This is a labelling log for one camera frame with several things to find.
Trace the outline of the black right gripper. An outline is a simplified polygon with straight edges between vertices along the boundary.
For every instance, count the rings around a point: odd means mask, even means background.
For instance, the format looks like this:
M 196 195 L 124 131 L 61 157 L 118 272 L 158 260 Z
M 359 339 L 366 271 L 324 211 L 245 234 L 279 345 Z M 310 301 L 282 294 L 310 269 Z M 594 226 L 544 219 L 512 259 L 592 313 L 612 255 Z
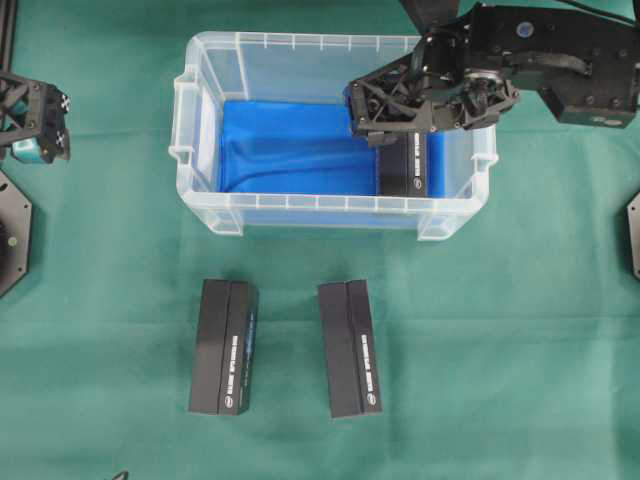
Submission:
M 465 66 L 470 47 L 463 24 L 433 27 L 412 52 L 351 81 L 344 96 L 352 135 L 379 147 L 402 134 L 496 124 L 519 91 L 495 71 Z

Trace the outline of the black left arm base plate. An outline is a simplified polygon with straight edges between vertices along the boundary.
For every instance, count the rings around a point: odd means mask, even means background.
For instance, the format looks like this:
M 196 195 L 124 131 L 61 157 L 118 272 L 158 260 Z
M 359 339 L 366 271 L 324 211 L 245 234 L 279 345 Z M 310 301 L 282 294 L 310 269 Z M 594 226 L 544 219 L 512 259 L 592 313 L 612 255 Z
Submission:
M 1 173 L 1 291 L 4 296 L 28 272 L 32 203 Z

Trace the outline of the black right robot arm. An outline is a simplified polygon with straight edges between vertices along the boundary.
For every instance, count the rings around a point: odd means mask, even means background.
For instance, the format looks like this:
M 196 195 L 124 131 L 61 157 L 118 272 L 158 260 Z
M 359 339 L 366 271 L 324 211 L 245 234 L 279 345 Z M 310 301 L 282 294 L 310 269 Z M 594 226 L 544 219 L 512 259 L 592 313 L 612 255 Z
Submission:
M 404 1 L 420 38 L 345 89 L 351 132 L 372 146 L 404 133 L 496 124 L 524 91 L 556 121 L 624 129 L 639 110 L 639 23 L 573 10 Z

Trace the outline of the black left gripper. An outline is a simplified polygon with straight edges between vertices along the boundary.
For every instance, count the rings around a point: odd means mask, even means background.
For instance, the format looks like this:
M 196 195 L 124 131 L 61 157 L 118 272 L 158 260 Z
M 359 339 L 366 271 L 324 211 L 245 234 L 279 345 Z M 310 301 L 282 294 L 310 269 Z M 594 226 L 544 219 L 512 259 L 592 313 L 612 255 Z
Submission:
M 23 164 L 71 158 L 71 98 L 55 85 L 1 73 L 1 147 Z

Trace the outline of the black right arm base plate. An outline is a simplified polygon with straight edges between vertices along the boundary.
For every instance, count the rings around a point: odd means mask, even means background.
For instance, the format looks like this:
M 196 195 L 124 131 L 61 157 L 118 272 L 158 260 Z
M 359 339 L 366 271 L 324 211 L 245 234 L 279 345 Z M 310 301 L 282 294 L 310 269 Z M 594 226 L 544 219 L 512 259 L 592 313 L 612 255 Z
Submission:
M 627 204 L 627 222 L 629 229 L 632 273 L 640 279 L 640 193 Z

